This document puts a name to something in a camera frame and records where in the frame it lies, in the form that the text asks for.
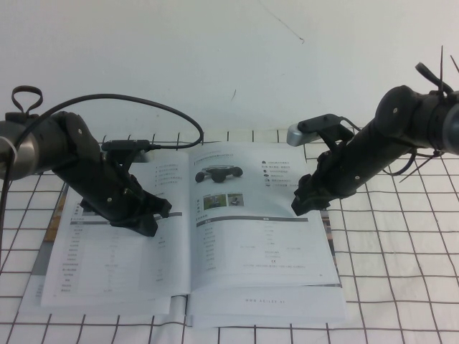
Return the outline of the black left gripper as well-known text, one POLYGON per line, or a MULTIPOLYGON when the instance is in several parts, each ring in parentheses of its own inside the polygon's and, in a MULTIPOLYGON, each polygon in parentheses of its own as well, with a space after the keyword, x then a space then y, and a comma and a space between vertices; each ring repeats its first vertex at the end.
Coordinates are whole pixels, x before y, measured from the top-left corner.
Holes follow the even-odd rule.
POLYGON ((121 223, 138 218, 136 231, 145 237, 156 235, 155 215, 168 218, 172 205, 137 185, 116 161, 104 158, 83 158, 76 164, 73 188, 93 210, 105 219, 121 223))

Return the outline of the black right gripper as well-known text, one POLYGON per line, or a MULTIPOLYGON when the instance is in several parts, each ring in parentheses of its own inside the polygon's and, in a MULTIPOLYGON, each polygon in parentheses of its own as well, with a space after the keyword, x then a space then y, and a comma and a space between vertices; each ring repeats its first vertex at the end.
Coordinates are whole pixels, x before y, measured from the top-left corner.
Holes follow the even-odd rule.
POLYGON ((334 199, 354 195, 358 187, 378 172, 376 138, 357 134, 338 152, 320 162, 312 176, 306 174, 299 179, 292 210, 296 215, 304 215, 326 209, 334 199))

